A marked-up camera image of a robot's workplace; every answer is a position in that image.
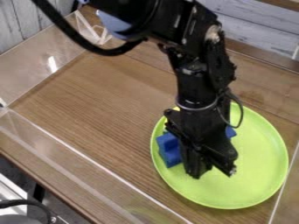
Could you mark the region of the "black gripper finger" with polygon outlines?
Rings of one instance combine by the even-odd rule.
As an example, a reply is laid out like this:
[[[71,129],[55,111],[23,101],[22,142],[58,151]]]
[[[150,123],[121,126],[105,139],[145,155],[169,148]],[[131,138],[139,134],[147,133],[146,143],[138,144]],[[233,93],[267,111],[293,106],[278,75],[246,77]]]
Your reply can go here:
[[[203,145],[197,144],[183,136],[179,146],[185,171],[194,179],[199,179],[213,168],[211,161],[206,156]]]
[[[209,153],[209,158],[213,165],[229,176],[231,177],[237,173],[238,167],[235,166],[235,161],[238,159],[237,155],[223,155],[215,152]]]

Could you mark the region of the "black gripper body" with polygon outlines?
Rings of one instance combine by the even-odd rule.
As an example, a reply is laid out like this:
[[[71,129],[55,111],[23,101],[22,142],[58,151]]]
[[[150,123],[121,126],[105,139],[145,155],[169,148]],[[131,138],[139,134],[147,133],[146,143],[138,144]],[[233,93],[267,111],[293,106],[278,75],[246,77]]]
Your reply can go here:
[[[226,135],[227,125],[213,112],[203,115],[195,111],[178,111],[169,108],[163,115],[167,119],[166,129],[178,137],[179,142],[182,137],[187,137],[197,144],[203,145],[213,136],[221,138],[221,136]],[[234,145],[225,149],[225,155],[237,155],[239,158]]]

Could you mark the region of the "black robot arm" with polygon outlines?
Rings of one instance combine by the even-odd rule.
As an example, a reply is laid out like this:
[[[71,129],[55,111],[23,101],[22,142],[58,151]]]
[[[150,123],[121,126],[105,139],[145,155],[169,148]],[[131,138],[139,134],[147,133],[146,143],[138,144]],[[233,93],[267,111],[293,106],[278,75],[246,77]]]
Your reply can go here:
[[[239,153],[227,137],[237,67],[226,51],[217,14],[197,0],[79,0],[98,9],[111,34],[125,41],[151,40],[169,57],[177,76],[177,109],[167,109],[166,129],[179,141],[186,173],[211,169],[231,176]]]

